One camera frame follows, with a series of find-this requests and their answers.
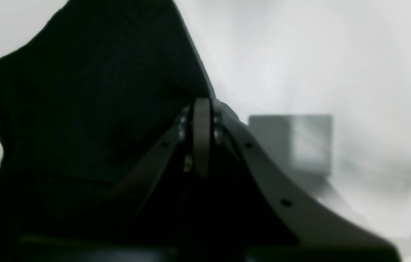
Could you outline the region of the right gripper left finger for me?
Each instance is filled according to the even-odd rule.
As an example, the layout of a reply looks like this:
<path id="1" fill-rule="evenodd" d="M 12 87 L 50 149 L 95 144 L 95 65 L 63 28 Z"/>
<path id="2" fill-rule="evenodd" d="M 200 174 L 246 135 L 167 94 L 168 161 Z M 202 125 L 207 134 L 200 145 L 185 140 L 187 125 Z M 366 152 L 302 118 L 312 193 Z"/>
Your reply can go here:
<path id="1" fill-rule="evenodd" d="M 45 234 L 19 241 L 18 262 L 167 262 L 169 249 L 122 244 L 116 238 L 145 207 L 167 171 L 177 147 L 187 139 L 191 106 L 106 194 L 86 208 L 54 219 Z"/>

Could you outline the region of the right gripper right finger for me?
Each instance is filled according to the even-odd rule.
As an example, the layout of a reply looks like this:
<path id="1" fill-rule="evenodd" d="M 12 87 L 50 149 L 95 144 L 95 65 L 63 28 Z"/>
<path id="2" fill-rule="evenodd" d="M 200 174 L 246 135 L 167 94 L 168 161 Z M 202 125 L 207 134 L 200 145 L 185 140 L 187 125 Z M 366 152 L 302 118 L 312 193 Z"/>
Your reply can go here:
<path id="1" fill-rule="evenodd" d="M 252 262 L 398 262 L 395 247 L 343 219 L 303 192 L 264 153 L 244 125 L 232 120 L 217 101 L 195 102 L 195 168 L 207 175 L 212 146 L 224 144 L 224 133 L 244 163 L 252 184 L 280 222 L 297 239 L 293 246 L 252 247 Z"/>

